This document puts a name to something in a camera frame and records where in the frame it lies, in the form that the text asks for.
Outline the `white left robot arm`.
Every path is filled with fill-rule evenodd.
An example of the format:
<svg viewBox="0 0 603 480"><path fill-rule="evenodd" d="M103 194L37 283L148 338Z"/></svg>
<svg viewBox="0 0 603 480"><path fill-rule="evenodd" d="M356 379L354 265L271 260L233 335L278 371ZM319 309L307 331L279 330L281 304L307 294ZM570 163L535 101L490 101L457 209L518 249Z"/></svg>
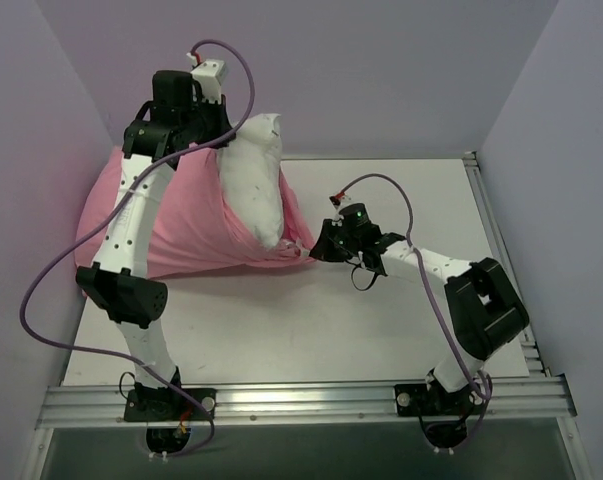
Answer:
<svg viewBox="0 0 603 480"><path fill-rule="evenodd" d="M152 98L124 131L116 214L78 285L107 313L135 358L135 390L160 419L183 405L178 367L168 353L160 318L167 287L147 277L152 230L179 158L191 146L217 147L231 139L222 94L224 67L206 61L191 72L160 70Z"/></svg>

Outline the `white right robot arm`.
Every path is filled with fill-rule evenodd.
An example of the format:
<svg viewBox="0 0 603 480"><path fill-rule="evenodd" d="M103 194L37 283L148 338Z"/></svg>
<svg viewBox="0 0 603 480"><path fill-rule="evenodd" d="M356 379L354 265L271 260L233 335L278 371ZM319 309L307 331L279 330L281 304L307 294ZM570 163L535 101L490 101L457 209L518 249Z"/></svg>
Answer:
<svg viewBox="0 0 603 480"><path fill-rule="evenodd" d="M502 265L454 259L414 245L408 233L382 233L369 220L325 219L310 256L322 262L358 262L380 276L416 279L426 293L450 354L430 372L425 400L450 411L461 390L477 390L484 365L530 324L529 314Z"/></svg>

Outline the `pink floral pillowcase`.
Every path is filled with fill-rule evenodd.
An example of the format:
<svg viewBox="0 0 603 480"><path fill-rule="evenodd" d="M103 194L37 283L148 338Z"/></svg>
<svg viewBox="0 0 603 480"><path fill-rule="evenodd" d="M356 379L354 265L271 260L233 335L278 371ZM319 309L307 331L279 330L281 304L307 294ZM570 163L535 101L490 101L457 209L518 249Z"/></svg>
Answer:
<svg viewBox="0 0 603 480"><path fill-rule="evenodd" d="M201 149L180 158L154 222L147 257L149 278L241 265L284 268L309 262L307 253L315 240L283 172L279 178L283 235L275 248L267 250L224 199L218 150Z"/></svg>

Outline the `white pillow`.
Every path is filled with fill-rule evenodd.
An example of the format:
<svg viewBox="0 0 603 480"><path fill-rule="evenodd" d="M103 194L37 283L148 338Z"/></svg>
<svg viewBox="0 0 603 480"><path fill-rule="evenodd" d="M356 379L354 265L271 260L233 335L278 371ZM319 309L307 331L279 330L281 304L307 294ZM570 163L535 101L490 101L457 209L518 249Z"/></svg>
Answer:
<svg viewBox="0 0 603 480"><path fill-rule="evenodd" d="M283 235L281 159L278 113L249 118L235 139L217 151L217 169L226 203L267 250L275 248Z"/></svg>

